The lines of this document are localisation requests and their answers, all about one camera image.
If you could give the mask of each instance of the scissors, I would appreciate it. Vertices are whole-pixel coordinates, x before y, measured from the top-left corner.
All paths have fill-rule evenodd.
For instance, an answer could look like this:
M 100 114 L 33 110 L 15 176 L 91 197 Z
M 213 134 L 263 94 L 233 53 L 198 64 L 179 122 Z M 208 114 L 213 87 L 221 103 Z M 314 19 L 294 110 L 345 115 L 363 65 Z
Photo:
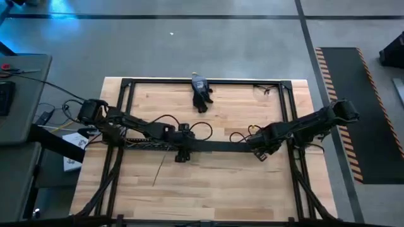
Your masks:
M 39 72 L 40 69 L 26 69 L 21 70 L 15 67 L 12 67 L 10 64 L 2 64 L 0 71 L 0 78 L 8 78 L 15 74 L 23 74 L 23 73 L 34 73 Z

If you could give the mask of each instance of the yellow and black striped tape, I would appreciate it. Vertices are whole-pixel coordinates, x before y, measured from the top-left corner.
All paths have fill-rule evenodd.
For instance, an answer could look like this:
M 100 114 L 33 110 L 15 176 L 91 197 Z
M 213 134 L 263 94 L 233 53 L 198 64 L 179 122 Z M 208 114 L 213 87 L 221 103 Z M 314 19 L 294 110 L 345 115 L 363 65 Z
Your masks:
M 328 97 L 330 98 L 330 101 L 335 101 L 338 99 L 334 85 L 333 85 L 333 80 L 331 79 L 331 74 L 328 71 L 328 66 L 327 62 L 324 58 L 323 51 L 321 48 L 316 47 L 316 55 L 317 55 L 317 61 L 320 66 L 321 74 L 323 75 L 323 81 L 325 83 Z M 345 150 L 345 153 L 347 154 L 348 161 L 352 170 L 353 178 L 358 182 L 362 183 L 363 182 L 363 176 L 362 172 L 359 168 L 359 162 L 356 158 L 356 154 L 354 151 L 354 147 L 352 146 L 352 141 L 351 137 L 349 136 L 348 128 L 345 126 L 338 126 L 340 136 L 342 138 L 343 142 L 343 148 Z
M 395 130 L 394 130 L 393 124 L 391 123 L 390 118 L 389 118 L 389 116 L 387 115 L 387 111 L 386 111 L 385 107 L 383 106 L 383 102 L 381 101 L 381 98 L 380 98 L 380 96 L 379 96 L 379 93 L 377 92 L 376 86 L 374 85 L 373 77 L 372 77 L 372 74 L 371 74 L 369 68 L 368 68 L 367 65 L 366 65 L 366 62 L 365 62 L 365 60 L 364 60 L 364 55 L 362 54 L 362 51 L 361 51 L 359 48 L 357 48 L 357 50 L 358 50 L 358 54 L 359 54 L 360 60 L 362 60 L 362 63 L 363 63 L 363 65 L 364 65 L 364 68 L 365 68 L 367 77 L 369 78 L 369 81 L 371 82 L 373 91 L 374 91 L 374 93 L 376 94 L 376 98 L 377 98 L 377 100 L 379 101 L 380 108 L 382 109 L 382 111 L 383 111 L 383 113 L 384 113 L 384 118 L 386 119 L 387 123 L 388 123 L 389 126 L 390 126 L 390 131 L 391 131 L 391 133 L 392 133 L 393 136 L 394 136 L 394 139 L 395 139 L 395 141 L 396 141 L 396 143 L 397 143 L 398 149 L 400 150 L 401 157 L 404 158 L 403 147 L 402 147 L 401 144 L 400 144 L 400 140 L 398 139 L 398 136 L 397 136 L 397 134 L 396 134 L 396 132 L 395 132 Z

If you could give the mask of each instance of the table leg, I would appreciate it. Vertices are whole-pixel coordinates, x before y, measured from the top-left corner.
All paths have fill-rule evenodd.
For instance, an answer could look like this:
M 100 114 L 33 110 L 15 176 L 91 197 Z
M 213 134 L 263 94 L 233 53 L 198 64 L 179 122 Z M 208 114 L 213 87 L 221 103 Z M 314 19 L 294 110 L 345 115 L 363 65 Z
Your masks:
M 28 135 L 28 142 L 38 142 L 42 148 L 51 150 L 71 160 L 83 162 L 85 151 L 74 144 L 48 132 L 47 130 L 32 124 Z

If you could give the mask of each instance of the desk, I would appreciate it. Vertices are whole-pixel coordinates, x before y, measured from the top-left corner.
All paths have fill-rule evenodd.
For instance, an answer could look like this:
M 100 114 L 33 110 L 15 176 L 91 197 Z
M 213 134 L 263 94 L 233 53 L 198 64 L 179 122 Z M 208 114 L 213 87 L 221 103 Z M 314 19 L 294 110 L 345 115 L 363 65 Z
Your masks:
M 105 78 L 100 98 L 116 105 L 121 79 Z M 307 81 L 293 80 L 292 86 L 298 116 L 313 112 Z M 190 124 L 205 120 L 214 130 L 210 140 L 216 141 L 228 141 L 234 131 L 246 134 L 250 124 L 282 121 L 275 90 L 265 96 L 251 85 L 215 84 L 211 88 L 215 102 L 207 113 L 198 114 L 192 106 L 191 86 L 187 84 L 136 84 L 131 114 L 145 120 L 172 114 L 180 122 Z M 161 121 L 174 124 L 169 118 Z M 193 131 L 197 138 L 208 135 L 202 126 Z M 129 137 L 136 136 L 139 134 L 129 132 Z M 88 148 L 71 213 L 80 211 L 97 190 L 106 150 L 102 144 Z M 251 153 L 195 152 L 187 163 L 175 163 L 174 156 L 175 153 L 166 151 L 125 151 L 113 216 L 232 221 L 286 221 L 296 217 L 286 145 L 264 162 Z M 336 216 L 323 152 L 308 148 L 306 160 L 313 191 Z M 108 194 L 109 191 L 104 201 L 108 201 Z M 104 202 L 102 214 L 106 207 Z
M 51 66 L 48 55 L 25 55 L 0 58 L 0 64 L 10 63 L 22 69 L 41 69 L 41 72 L 24 76 L 45 80 Z M 18 146 L 0 146 L 0 179 L 4 185 L 0 188 L 0 222 L 18 221 L 21 218 L 33 170 L 37 164 L 40 144 L 23 144 L 28 137 L 35 110 L 44 88 L 43 83 L 23 78 L 11 77 L 0 81 L 16 83 L 16 93 L 7 120 L 0 127 L 0 144 Z

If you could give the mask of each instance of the red object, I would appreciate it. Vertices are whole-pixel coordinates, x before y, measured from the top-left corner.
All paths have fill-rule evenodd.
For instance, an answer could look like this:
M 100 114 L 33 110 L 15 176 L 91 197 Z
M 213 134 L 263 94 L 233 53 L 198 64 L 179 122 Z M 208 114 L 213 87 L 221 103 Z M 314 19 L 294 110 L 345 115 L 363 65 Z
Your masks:
M 2 64 L 2 65 L 1 65 L 1 69 L 2 69 L 2 70 L 5 70 L 5 71 L 6 71 L 6 70 L 9 70 L 10 68 L 11 68 L 10 64 Z

